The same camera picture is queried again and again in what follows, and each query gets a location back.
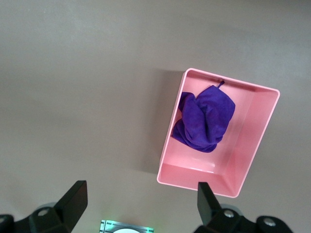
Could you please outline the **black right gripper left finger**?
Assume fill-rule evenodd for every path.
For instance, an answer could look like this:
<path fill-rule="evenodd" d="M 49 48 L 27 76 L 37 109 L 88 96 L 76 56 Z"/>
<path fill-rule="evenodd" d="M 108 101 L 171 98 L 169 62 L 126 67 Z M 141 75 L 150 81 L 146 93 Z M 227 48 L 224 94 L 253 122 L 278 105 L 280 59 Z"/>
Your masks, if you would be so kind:
<path fill-rule="evenodd" d="M 42 207 L 29 216 L 31 233 L 71 233 L 87 204 L 87 182 L 77 181 L 53 207 Z"/>

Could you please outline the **pink plastic bin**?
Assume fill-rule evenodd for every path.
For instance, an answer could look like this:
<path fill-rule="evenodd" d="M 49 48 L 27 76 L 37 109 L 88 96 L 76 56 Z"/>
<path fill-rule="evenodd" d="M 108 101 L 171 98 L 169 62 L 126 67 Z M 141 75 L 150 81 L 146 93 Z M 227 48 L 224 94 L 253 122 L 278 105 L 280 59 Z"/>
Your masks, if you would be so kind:
<path fill-rule="evenodd" d="M 243 186 L 260 142 L 276 107 L 277 89 L 189 68 L 182 76 L 182 92 L 200 94 L 210 86 L 219 86 L 236 108 L 222 141 L 210 153 L 190 148 L 172 137 L 181 118 L 174 107 L 159 163 L 157 181 L 161 184 L 197 190 L 207 182 L 216 195 L 236 198 Z"/>

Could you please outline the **purple microfibre cloth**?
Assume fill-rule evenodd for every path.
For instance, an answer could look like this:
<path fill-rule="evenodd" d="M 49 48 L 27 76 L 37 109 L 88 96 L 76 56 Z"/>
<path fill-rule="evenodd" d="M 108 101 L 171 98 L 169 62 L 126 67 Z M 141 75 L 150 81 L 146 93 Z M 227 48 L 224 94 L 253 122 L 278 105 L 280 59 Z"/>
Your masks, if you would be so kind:
<path fill-rule="evenodd" d="M 178 109 L 181 118 L 175 123 L 172 138 L 200 152 L 214 151 L 229 126 L 235 103 L 221 90 L 225 81 L 211 85 L 195 96 L 182 92 Z"/>

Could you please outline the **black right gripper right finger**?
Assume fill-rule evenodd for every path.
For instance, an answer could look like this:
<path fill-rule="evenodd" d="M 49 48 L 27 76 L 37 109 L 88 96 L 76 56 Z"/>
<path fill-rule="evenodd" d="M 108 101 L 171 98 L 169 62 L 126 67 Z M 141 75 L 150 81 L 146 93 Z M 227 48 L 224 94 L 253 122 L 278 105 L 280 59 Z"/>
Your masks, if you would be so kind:
<path fill-rule="evenodd" d="M 232 208 L 223 208 L 206 182 L 198 183 L 197 208 L 203 224 L 195 233 L 241 233 L 242 217 Z"/>

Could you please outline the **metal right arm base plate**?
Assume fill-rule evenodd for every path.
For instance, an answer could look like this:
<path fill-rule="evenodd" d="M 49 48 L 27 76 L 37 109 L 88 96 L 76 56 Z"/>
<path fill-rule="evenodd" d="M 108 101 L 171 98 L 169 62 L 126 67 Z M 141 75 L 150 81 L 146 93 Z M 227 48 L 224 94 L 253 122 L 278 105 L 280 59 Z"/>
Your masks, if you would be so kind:
<path fill-rule="evenodd" d="M 113 220 L 102 220 L 99 233 L 155 233 L 154 228 L 127 224 Z"/>

